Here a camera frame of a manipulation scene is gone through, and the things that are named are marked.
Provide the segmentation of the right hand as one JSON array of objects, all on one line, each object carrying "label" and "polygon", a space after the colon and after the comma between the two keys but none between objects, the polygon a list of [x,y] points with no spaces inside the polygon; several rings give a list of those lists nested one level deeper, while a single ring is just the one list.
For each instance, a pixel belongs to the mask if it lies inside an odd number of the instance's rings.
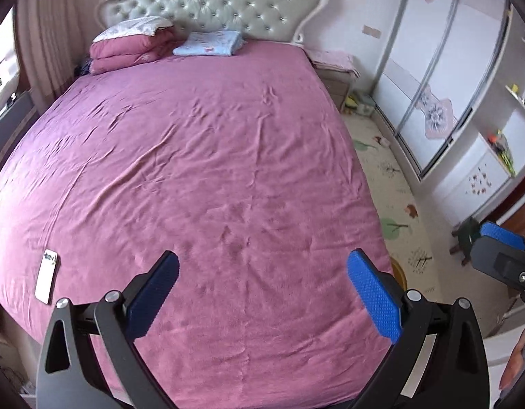
[{"label": "right hand", "polygon": [[521,337],[515,345],[511,356],[508,358],[508,363],[499,382],[499,390],[507,388],[516,379],[518,373],[521,372],[524,364],[522,356],[523,348],[525,346],[525,329],[521,332]]}]

